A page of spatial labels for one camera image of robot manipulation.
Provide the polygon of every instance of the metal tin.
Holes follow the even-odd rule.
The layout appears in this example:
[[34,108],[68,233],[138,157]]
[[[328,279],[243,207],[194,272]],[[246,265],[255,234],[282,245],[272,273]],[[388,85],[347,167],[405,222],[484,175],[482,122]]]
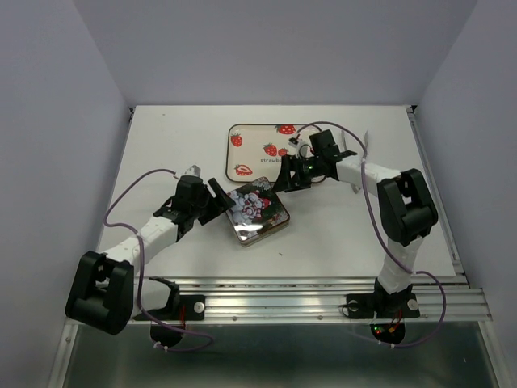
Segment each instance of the metal tin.
[[235,201],[235,206],[227,212],[228,219],[244,247],[283,229],[289,223],[289,213],[266,177],[245,184],[228,195]]

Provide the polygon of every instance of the wire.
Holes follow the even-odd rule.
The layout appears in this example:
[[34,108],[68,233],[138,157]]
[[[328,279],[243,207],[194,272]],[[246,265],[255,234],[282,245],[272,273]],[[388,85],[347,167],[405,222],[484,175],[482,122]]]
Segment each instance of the wire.
[[187,307],[185,305],[181,306],[181,312],[179,313],[179,321],[181,322],[181,326],[183,329],[185,327],[187,327],[187,323],[185,322],[185,312],[186,311],[187,311]]
[[303,159],[307,159],[307,157],[305,157],[304,155],[301,154],[301,151],[304,149],[304,147],[309,147],[309,151],[312,153],[313,152],[313,149],[311,148],[310,144],[307,144],[307,143],[304,143],[301,145],[300,149],[298,150],[298,154],[303,158]]
[[339,307],[339,310],[341,311],[341,314],[343,314],[345,317],[347,317],[348,319],[350,319],[350,317],[348,316],[348,314],[345,314],[345,309],[348,309],[350,305],[346,304],[346,305],[341,305]]
[[320,180],[314,180],[312,183],[313,184],[320,184],[320,183],[325,182],[325,179],[326,179],[326,176],[323,176],[323,178],[321,178]]
[[445,295],[445,290],[443,289],[442,284],[439,282],[439,280],[434,276],[432,273],[428,271],[417,271],[413,272],[411,268],[408,268],[405,266],[395,255],[388,249],[386,246],[382,235],[380,234],[379,227],[377,225],[375,216],[373,214],[373,208],[372,208],[372,202],[370,201],[370,197],[368,195],[368,190],[366,190],[367,184],[366,184],[366,157],[368,156],[368,150],[366,148],[366,145],[361,141],[361,139],[358,138],[358,136],[353,133],[350,129],[346,129],[342,125],[335,124],[331,121],[314,121],[313,123],[303,125],[298,129],[298,133],[303,131],[304,129],[314,126],[316,124],[322,124],[322,125],[330,125],[336,128],[341,129],[342,131],[348,133],[350,136],[352,136],[360,145],[360,147],[363,149],[363,158],[361,160],[361,183],[363,185],[363,193],[364,193],[364,200],[366,201],[366,207],[368,208],[368,215],[370,216],[370,220],[372,221],[373,230],[375,231],[375,235],[377,236],[377,240],[379,240],[379,244],[382,247],[382,249],[386,252],[386,255],[393,260],[393,262],[400,267],[404,272],[409,273],[410,275],[416,274],[416,275],[426,275],[429,276],[435,283],[438,285],[439,291],[442,294],[442,314],[439,317],[439,321],[436,324],[435,329],[428,335],[425,335],[421,339],[414,341],[410,344],[399,344],[395,345],[395,348],[412,348],[413,346],[417,346],[420,344],[423,344],[424,342],[428,341],[432,336],[434,336],[439,329],[442,327],[443,321],[445,320],[445,313],[447,311],[447,296]]
[[[395,324],[395,326],[393,326],[393,323],[395,322],[395,320],[398,318],[398,321],[397,323]],[[401,324],[401,320],[402,320],[402,310],[399,310],[398,313],[397,313],[397,316],[396,317],[393,317],[391,323],[389,323],[388,325],[388,331],[390,333],[393,333],[394,331],[397,330],[397,327],[400,326]]]
[[[315,129],[317,129],[318,132],[322,132],[322,128],[318,127],[317,125],[308,124],[308,125],[303,125],[302,128],[305,129],[305,128],[309,127],[309,126],[314,127]],[[297,140],[300,138],[300,132],[301,131],[299,129],[296,131],[297,135],[296,135],[295,138]]]
[[166,352],[178,352],[178,353],[181,353],[181,352],[195,352],[197,350],[201,350],[201,349],[204,349],[208,346],[210,346],[211,344],[214,343],[215,339],[213,336],[209,335],[208,333],[202,333],[202,332],[197,332],[197,331],[189,331],[189,330],[185,330],[185,329],[180,329],[178,327],[175,327],[175,326],[172,326],[172,325],[169,325],[167,323],[164,323],[163,321],[161,321],[160,319],[158,318],[155,318],[153,315],[151,315],[145,308],[144,306],[142,305],[142,288],[143,288],[143,285],[144,285],[144,267],[145,267],[145,244],[144,244],[144,240],[143,238],[138,234],[138,230],[125,223],[125,222],[115,222],[115,223],[110,223],[107,219],[109,218],[111,212],[113,211],[113,209],[119,204],[119,202],[126,196],[126,194],[128,194],[128,192],[131,191],[131,189],[133,189],[138,183],[140,183],[140,181],[142,181],[146,176],[148,175],[151,175],[151,174],[155,174],[157,172],[166,172],[166,173],[169,173],[169,174],[172,174],[176,179],[178,179],[176,177],[176,173],[172,170],[168,170],[166,168],[158,168],[156,170],[151,170],[151,171],[147,171],[146,173],[144,173],[143,175],[141,175],[139,178],[137,178],[133,183],[131,183],[128,188],[126,188],[122,194],[120,194],[118,196],[118,198],[116,200],[113,201],[113,204],[111,204],[111,206],[108,208],[108,210],[106,211],[106,214],[104,215],[104,220],[103,220],[103,223],[106,227],[108,228],[116,228],[116,227],[119,227],[119,228],[125,228],[127,230],[130,230],[131,232],[133,232],[135,234],[135,236],[137,237],[137,240],[138,240],[138,246],[140,248],[140,273],[138,275],[138,288],[137,288],[137,306],[138,308],[140,309],[141,313],[150,321],[160,325],[161,327],[164,327],[165,329],[169,329],[171,331],[176,331],[178,333],[181,333],[181,334],[188,334],[188,335],[195,335],[197,337],[203,337],[203,338],[206,338],[208,339],[208,342],[206,344],[201,344],[199,346],[195,346],[195,347],[192,347],[192,348],[184,348],[184,349],[173,349],[173,348],[168,348],[167,346],[162,346],[160,345],[159,342],[156,342],[154,344],[154,346],[156,348],[160,348],[162,350],[165,350]]

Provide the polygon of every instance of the metal frame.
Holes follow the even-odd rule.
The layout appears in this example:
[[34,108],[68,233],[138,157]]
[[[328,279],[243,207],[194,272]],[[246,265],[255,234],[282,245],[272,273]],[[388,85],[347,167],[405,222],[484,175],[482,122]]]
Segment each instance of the metal frame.
[[[442,220],[452,256],[455,276],[441,277],[448,296],[447,322],[479,322],[490,363],[501,387],[512,386],[485,295],[481,289],[471,289],[448,224],[435,179],[422,147],[416,119],[411,108],[406,109],[414,138],[429,179],[430,189]],[[207,297],[205,320],[207,325],[247,324],[369,324],[371,320],[350,320],[339,309],[346,303],[348,293],[370,293],[374,278],[174,278],[182,294],[202,293]],[[425,276],[414,276],[421,318],[411,321],[437,322],[442,309],[439,289]],[[78,323],[67,319],[53,366],[49,387],[62,387],[65,382]],[[149,325],[131,321],[130,325]]]
[[72,357],[77,333],[77,324],[65,324],[65,327],[63,327],[56,359],[54,360],[50,380],[48,381],[48,388],[62,387],[65,384],[66,371],[70,363],[70,358]]

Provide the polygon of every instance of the screw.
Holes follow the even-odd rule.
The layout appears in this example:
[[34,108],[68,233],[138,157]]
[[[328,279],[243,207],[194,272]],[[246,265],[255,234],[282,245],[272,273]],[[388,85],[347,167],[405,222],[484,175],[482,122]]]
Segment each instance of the screw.
[[197,314],[201,314],[204,311],[204,303],[203,302],[194,303],[194,311]]
[[418,310],[418,302],[415,299],[410,299],[407,301],[407,306],[411,311]]

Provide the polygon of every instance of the strawberry tray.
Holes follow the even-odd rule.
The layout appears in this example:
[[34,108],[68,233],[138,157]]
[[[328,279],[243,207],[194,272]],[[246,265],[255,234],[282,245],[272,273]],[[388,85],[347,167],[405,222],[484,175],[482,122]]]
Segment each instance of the strawberry tray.
[[[282,155],[294,154],[288,141],[302,124],[236,124],[228,132],[226,176],[233,182],[249,183],[265,176],[274,183],[280,172]],[[301,139],[317,132],[310,127]]]

